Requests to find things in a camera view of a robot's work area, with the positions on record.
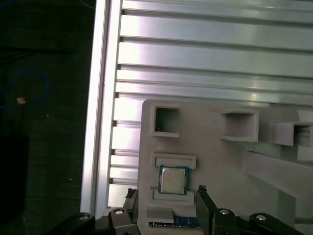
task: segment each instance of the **square slot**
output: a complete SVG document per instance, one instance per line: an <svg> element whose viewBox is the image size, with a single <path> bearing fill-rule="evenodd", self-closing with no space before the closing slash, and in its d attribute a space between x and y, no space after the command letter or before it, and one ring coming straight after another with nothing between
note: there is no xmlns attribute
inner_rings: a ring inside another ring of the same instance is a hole
<svg viewBox="0 0 313 235"><path fill-rule="evenodd" d="M179 108L155 107L151 126L153 136L179 137Z"/></svg>
<svg viewBox="0 0 313 235"><path fill-rule="evenodd" d="M156 132L179 132L179 109L156 108Z"/></svg>
<svg viewBox="0 0 313 235"><path fill-rule="evenodd" d="M295 125L293 131L293 145L312 146L311 126Z"/></svg>
<svg viewBox="0 0 313 235"><path fill-rule="evenodd" d="M221 139L230 141L258 141L259 116L254 112L230 112L224 116L224 133Z"/></svg>

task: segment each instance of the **blue circuit board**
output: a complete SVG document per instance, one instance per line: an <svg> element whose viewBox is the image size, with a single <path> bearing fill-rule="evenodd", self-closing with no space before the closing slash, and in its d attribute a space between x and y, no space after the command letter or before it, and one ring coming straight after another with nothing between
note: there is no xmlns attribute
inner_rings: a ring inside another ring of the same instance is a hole
<svg viewBox="0 0 313 235"><path fill-rule="evenodd" d="M174 223L149 222L151 228L162 229L193 229L200 230L200 224L196 217L174 216Z"/></svg>

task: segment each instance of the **dark floor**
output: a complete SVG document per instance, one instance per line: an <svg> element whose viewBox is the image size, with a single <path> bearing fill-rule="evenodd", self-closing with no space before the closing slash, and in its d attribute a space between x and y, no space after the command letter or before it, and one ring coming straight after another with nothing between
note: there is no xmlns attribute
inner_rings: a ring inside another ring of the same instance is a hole
<svg viewBox="0 0 313 235"><path fill-rule="evenodd" d="M94 5L94 0L85 2ZM93 20L94 10L79 0L15 0L0 8L0 91L24 69L41 70L50 85L46 97L36 104L0 109L0 137L4 140L15 133L11 145L2 147L2 172L7 173L1 180L14 182L18 176L19 183L26 185L25 196L18 193L24 198L23 212L0 228L1 235L40 235L79 211ZM72 54L21 54L3 52L3 47ZM10 62L19 55L25 57ZM21 96L29 100L43 90L39 76L25 74L3 94L0 104L16 103ZM11 164L4 166L5 159ZM25 159L23 176L20 163ZM1 208L16 205L16 201L0 203Z"/></svg>

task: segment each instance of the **screw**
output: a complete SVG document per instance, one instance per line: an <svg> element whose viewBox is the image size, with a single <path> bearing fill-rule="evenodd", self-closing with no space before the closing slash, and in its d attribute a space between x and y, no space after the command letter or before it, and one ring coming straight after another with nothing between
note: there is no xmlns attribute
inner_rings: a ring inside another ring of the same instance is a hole
<svg viewBox="0 0 313 235"><path fill-rule="evenodd" d="M222 209L222 210L220 210L220 213L222 213L222 214L229 214L229 211L225 210L225 209Z"/></svg>
<svg viewBox="0 0 313 235"><path fill-rule="evenodd" d="M79 219L80 220L88 219L88 215L84 214L84 215L80 216Z"/></svg>
<svg viewBox="0 0 313 235"><path fill-rule="evenodd" d="M265 217L264 215L261 215L261 214L257 215L256 218L257 218L258 220L261 220L261 221L266 220L266 217Z"/></svg>
<svg viewBox="0 0 313 235"><path fill-rule="evenodd" d="M114 211L115 214L122 214L124 211L122 209L117 209Z"/></svg>

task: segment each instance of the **blue cable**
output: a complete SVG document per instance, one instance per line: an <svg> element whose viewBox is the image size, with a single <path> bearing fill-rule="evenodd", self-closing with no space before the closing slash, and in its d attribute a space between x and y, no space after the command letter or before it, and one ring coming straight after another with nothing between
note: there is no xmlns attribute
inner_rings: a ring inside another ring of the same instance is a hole
<svg viewBox="0 0 313 235"><path fill-rule="evenodd" d="M45 81L45 91L37 98L34 98L34 99L31 99L30 101L26 101L26 103L24 104L7 104L7 105L3 105L3 106L0 106L0 109L6 109L6 108L12 108L12 107L18 107L18 106L21 106L21 105L25 105L25 104L33 104L33 103L37 103L39 102L40 100L42 100L45 95L47 94L48 92L48 88L49 88L49 82L48 82L48 79L46 77L46 75L44 75L43 72L39 71L39 70L23 70L21 72L19 72L18 74L16 74L9 82L8 84L5 86L5 88L2 90L1 92L1 95L3 95L9 88L10 86L12 85L12 83L18 78L20 77L21 75L23 75L24 73L35 73L37 75L39 75L44 81Z"/></svg>
<svg viewBox="0 0 313 235"><path fill-rule="evenodd" d="M13 2L14 2L14 0L9 0L9 1L5 2L5 3L1 3L0 7L5 7L5 6L8 6L8 5L11 5Z"/></svg>

